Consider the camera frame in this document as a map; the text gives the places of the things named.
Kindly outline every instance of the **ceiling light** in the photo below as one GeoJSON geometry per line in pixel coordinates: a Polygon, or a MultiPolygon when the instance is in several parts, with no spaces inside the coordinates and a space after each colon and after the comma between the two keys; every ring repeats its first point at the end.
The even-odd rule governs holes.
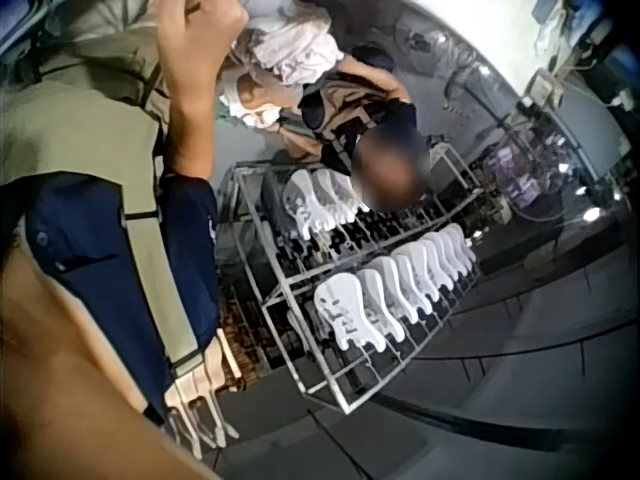
{"type": "Polygon", "coordinates": [[[584,212],[582,218],[584,218],[587,222],[595,222],[598,217],[600,217],[600,209],[598,207],[593,207],[584,212]]]}

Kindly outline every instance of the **shirt sleeve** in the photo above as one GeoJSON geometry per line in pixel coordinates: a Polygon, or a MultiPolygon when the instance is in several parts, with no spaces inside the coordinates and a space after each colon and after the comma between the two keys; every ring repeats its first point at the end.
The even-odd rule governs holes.
{"type": "Polygon", "coordinates": [[[338,152],[333,147],[333,145],[329,143],[325,143],[322,146],[322,155],[320,157],[320,161],[322,164],[338,173],[342,173],[343,175],[351,176],[351,172],[344,164],[342,159],[338,156],[338,152]]]}
{"type": "Polygon", "coordinates": [[[216,198],[211,185],[201,178],[169,174],[160,188],[160,228],[171,271],[198,344],[206,347],[218,318],[216,198]]]}
{"type": "Polygon", "coordinates": [[[396,124],[418,128],[416,106],[413,103],[403,102],[398,98],[394,98],[389,100],[388,112],[385,123],[394,122],[396,124]]]}

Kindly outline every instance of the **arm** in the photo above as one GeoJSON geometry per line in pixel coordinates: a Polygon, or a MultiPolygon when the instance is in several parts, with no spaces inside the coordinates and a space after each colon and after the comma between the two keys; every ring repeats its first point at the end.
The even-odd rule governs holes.
{"type": "Polygon", "coordinates": [[[0,440],[16,478],[217,478],[115,390],[21,248],[0,279],[0,440]]]}
{"type": "Polygon", "coordinates": [[[396,77],[381,68],[370,67],[359,62],[351,55],[345,55],[344,60],[338,64],[338,71],[349,75],[362,77],[387,93],[389,100],[397,98],[404,102],[411,102],[409,92],[396,77]]]}
{"type": "Polygon", "coordinates": [[[187,20],[186,3],[158,5],[158,50],[171,95],[167,162],[176,173],[208,180],[216,78],[248,16],[237,0],[201,0],[187,20]]]}
{"type": "Polygon", "coordinates": [[[315,155],[316,157],[322,156],[322,143],[320,143],[315,138],[307,137],[306,135],[300,135],[299,133],[291,132],[282,127],[279,127],[276,133],[279,133],[295,146],[300,147],[310,155],[315,155]]]}

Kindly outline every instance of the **navy blue shirt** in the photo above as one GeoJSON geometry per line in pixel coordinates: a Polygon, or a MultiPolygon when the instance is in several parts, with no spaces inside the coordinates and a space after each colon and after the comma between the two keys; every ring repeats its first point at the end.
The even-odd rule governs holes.
{"type": "MultiPolygon", "coordinates": [[[[202,179],[168,175],[160,183],[161,231],[180,299],[198,346],[218,324],[217,206],[202,179]]],[[[150,316],[126,231],[120,187],[61,173],[39,186],[25,212],[26,236],[42,270],[83,301],[150,405],[164,415],[173,382],[150,316]]]]}

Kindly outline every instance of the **hand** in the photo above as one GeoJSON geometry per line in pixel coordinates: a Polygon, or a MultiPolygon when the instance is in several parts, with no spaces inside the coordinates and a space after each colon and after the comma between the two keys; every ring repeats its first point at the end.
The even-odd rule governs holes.
{"type": "Polygon", "coordinates": [[[238,0],[158,0],[158,51],[172,103],[210,109],[218,71],[249,16],[238,0]]]}

